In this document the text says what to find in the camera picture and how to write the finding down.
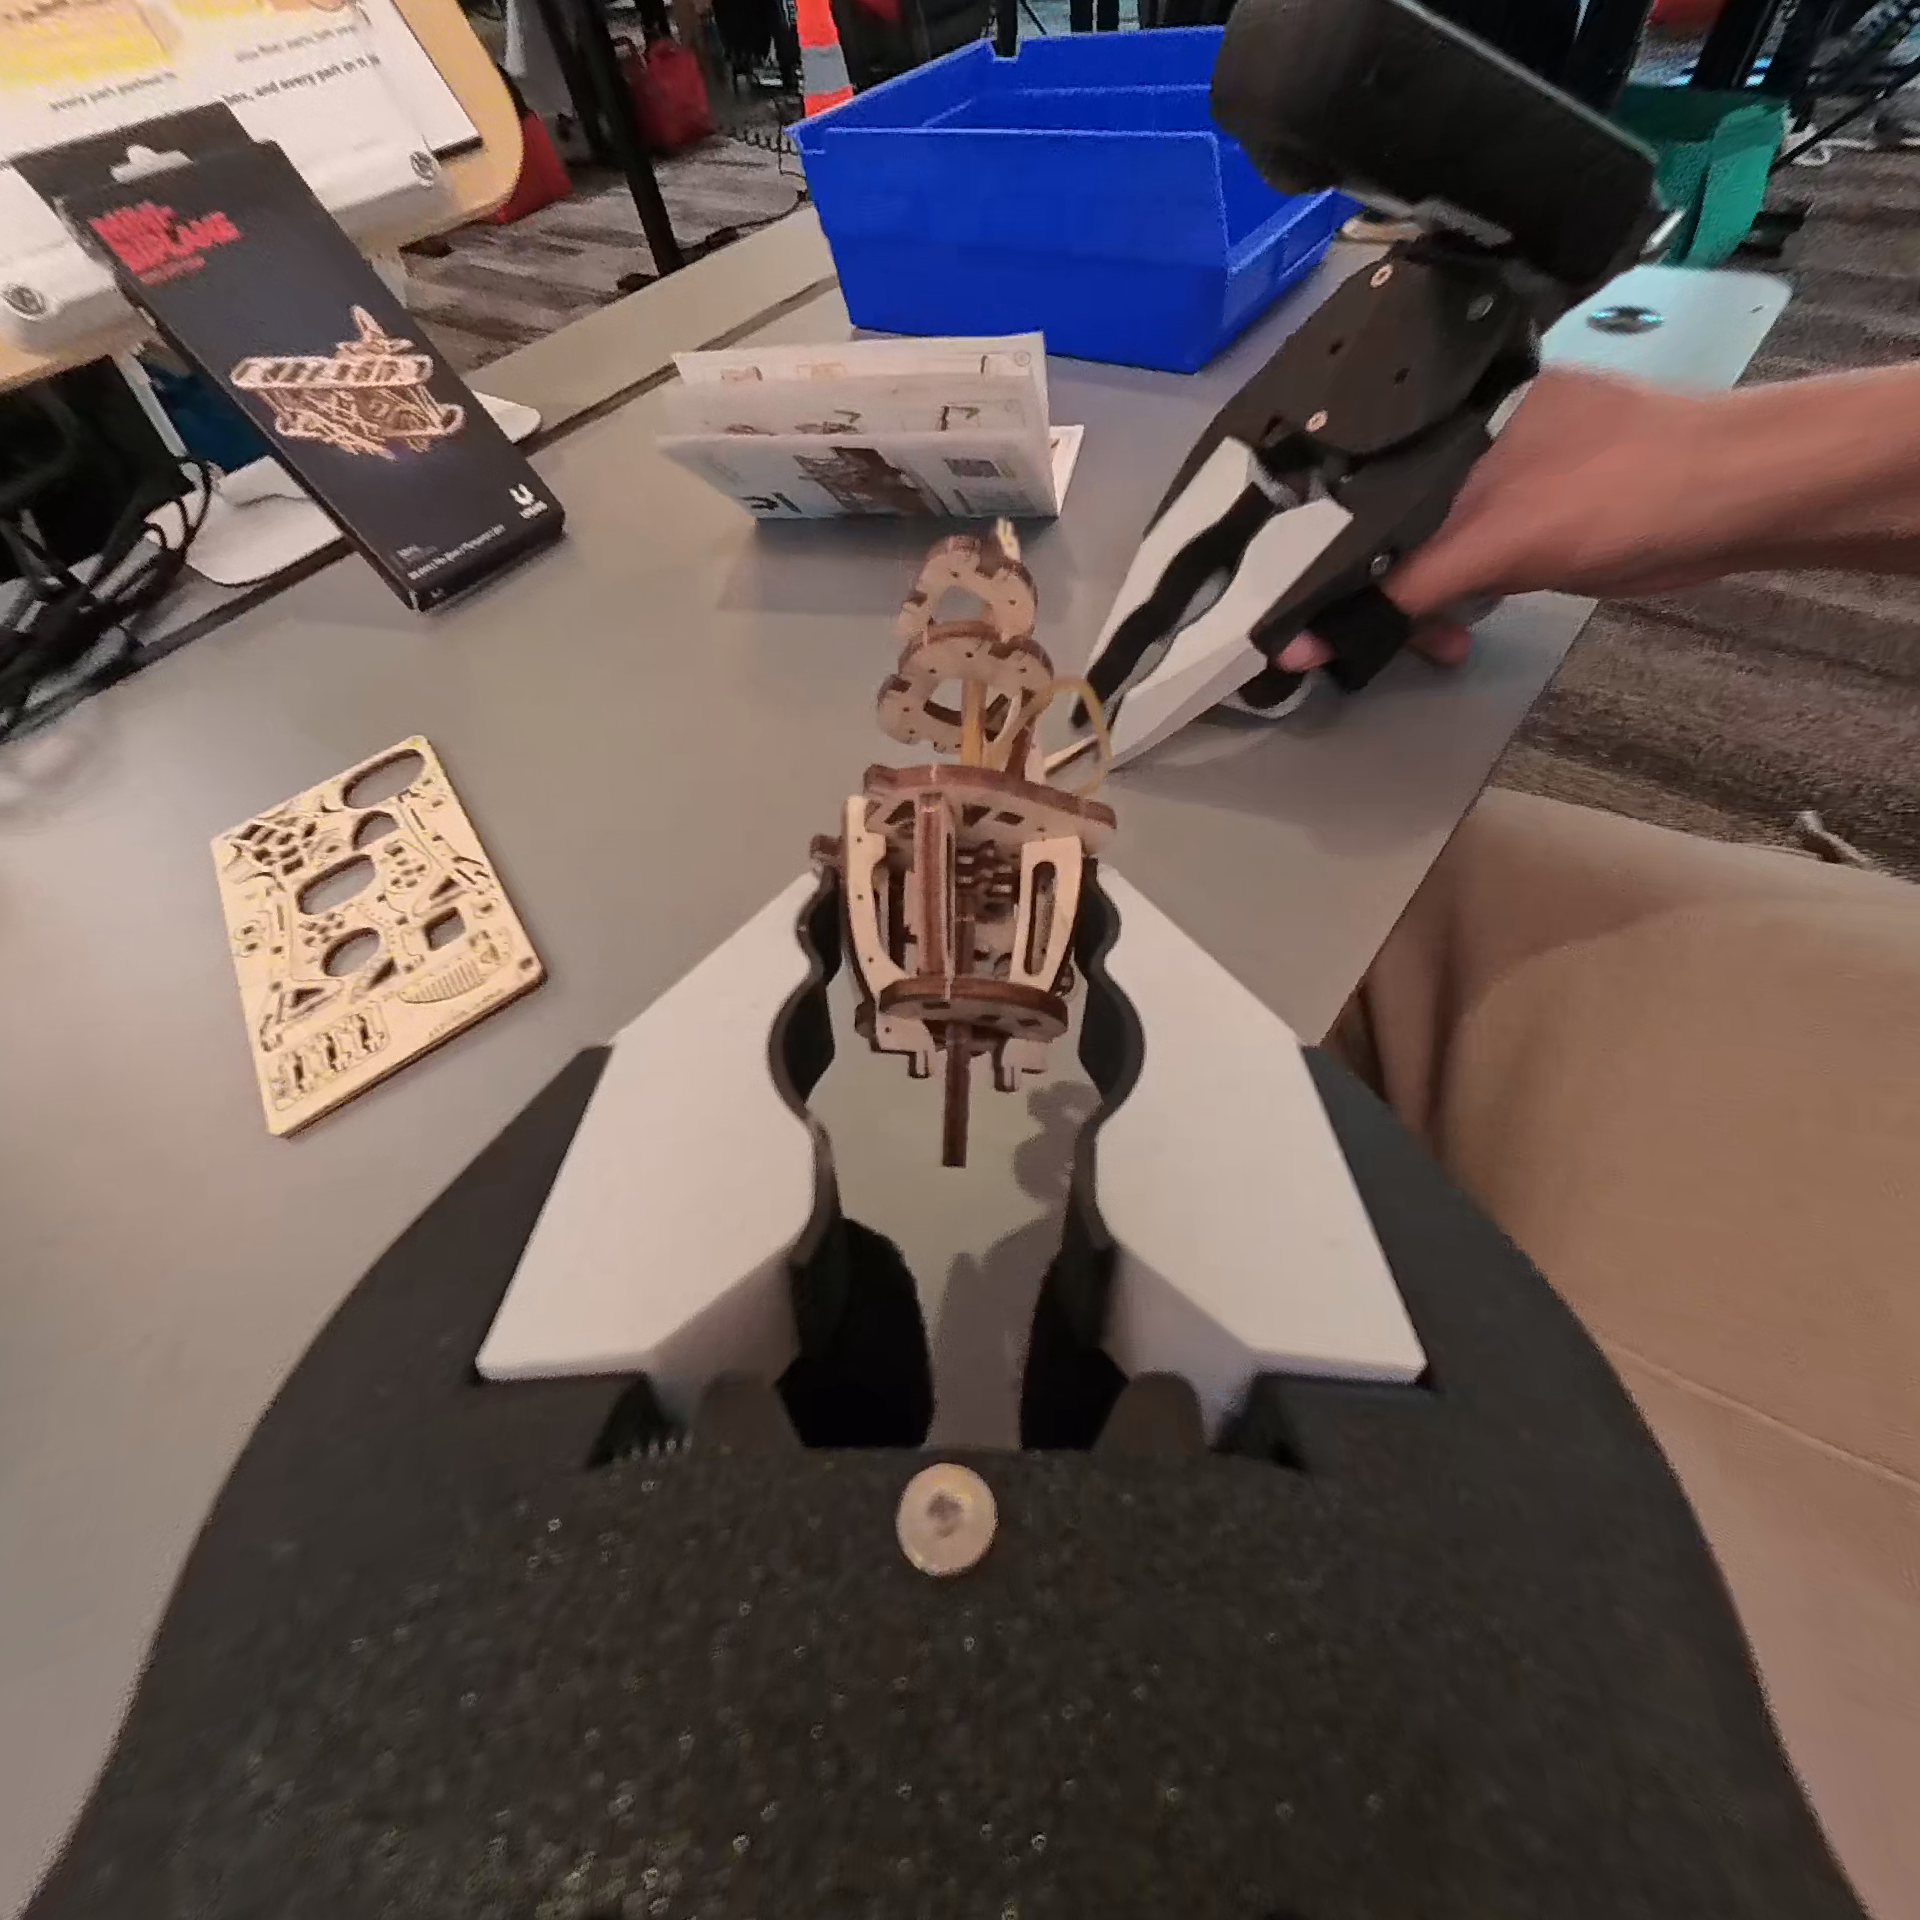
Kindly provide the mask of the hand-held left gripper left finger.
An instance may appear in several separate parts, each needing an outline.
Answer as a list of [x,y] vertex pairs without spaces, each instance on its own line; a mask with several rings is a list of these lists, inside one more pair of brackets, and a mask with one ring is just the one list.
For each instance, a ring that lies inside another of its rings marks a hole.
[[799,1266],[837,1215],[810,1108],[842,967],[833,874],[808,871],[621,1025],[475,1369],[644,1375],[691,1414],[713,1377],[801,1354]]

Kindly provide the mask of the orange traffic cone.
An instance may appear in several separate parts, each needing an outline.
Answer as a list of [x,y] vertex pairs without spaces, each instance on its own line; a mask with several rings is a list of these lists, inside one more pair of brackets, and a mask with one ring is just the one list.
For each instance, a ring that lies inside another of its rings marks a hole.
[[848,105],[858,88],[848,73],[848,56],[837,30],[833,2],[791,2],[791,15],[801,50],[803,113],[811,119]]

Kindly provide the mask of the person's beige trouser leg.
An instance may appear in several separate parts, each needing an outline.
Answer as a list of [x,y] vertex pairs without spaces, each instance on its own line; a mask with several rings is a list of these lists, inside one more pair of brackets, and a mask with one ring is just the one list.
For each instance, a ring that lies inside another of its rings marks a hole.
[[1330,1040],[1602,1343],[1916,1916],[1916,880],[1496,789]]

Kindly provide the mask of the person's right hand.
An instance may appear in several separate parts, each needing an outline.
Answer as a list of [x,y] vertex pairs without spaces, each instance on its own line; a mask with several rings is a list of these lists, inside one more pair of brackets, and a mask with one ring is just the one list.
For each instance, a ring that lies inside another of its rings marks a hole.
[[1410,652],[1460,664],[1472,623],[1513,594],[1639,597],[1720,578],[1700,472],[1722,404],[1585,367],[1538,374],[1439,532],[1388,573]]

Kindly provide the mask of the wooden model assembly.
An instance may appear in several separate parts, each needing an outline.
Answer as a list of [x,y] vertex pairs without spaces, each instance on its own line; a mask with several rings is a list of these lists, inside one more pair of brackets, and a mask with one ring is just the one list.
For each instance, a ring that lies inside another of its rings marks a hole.
[[1088,679],[1057,671],[1037,617],[1009,518],[925,552],[874,701],[911,759],[874,762],[811,846],[839,880],[858,1030],[944,1080],[947,1168],[970,1162],[977,1061],[1013,1093],[1066,1033],[1084,881],[1116,832],[1098,796],[1108,721]]

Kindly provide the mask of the laser-cut wooden parts sheet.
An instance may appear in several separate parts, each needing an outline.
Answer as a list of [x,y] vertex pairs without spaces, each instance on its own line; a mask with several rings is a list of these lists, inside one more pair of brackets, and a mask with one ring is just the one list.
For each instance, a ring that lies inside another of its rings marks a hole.
[[209,849],[277,1138],[544,985],[544,959],[426,735],[217,832]]

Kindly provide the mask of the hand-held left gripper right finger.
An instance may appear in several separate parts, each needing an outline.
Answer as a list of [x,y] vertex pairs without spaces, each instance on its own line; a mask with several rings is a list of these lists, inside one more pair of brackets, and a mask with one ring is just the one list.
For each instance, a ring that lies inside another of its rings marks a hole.
[[1140,1375],[1184,1381],[1205,1428],[1263,1381],[1418,1385],[1424,1343],[1290,1024],[1106,864],[1072,959],[1096,1105],[1035,1306],[1035,1425],[1104,1425]]

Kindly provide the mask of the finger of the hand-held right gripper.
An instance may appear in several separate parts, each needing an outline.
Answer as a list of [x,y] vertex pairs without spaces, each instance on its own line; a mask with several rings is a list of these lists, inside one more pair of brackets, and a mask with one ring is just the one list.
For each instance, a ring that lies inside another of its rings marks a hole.
[[1220,594],[1251,541],[1281,513],[1274,476],[1243,439],[1224,439],[1140,538],[1088,661],[1103,705],[1153,671],[1208,594]]
[[1220,594],[1208,594],[1159,664],[1111,705],[1111,767],[1120,767],[1264,671],[1256,626],[1349,529],[1333,498],[1285,506],[1251,541]]

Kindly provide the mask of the wooden board with instruction sheet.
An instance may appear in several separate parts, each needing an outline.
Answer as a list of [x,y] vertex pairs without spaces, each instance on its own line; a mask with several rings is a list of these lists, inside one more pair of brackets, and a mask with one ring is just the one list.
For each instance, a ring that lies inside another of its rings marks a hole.
[[5,2],[2,384],[130,346],[141,330],[63,213],[53,153],[103,175],[180,156],[185,111],[274,143],[370,256],[500,205],[522,121],[461,5]]

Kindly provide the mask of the white instruction booklet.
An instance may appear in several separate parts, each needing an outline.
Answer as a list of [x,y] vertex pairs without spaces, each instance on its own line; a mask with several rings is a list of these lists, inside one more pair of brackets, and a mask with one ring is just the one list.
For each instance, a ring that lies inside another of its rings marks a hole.
[[656,444],[759,521],[1050,521],[1087,428],[1026,330],[681,351]]

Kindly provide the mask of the black model kit box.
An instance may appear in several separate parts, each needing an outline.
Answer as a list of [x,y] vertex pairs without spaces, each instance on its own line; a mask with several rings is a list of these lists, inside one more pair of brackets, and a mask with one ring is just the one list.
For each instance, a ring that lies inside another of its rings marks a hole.
[[209,105],[17,169],[407,607],[563,538],[560,501],[280,142]]

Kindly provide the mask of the blue plastic bin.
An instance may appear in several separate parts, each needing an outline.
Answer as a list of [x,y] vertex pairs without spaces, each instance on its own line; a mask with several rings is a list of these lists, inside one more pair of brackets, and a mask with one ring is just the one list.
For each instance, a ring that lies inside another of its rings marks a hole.
[[852,325],[1042,334],[1087,360],[1197,372],[1311,276],[1357,213],[1288,197],[1220,135],[1220,26],[978,39],[801,121]]

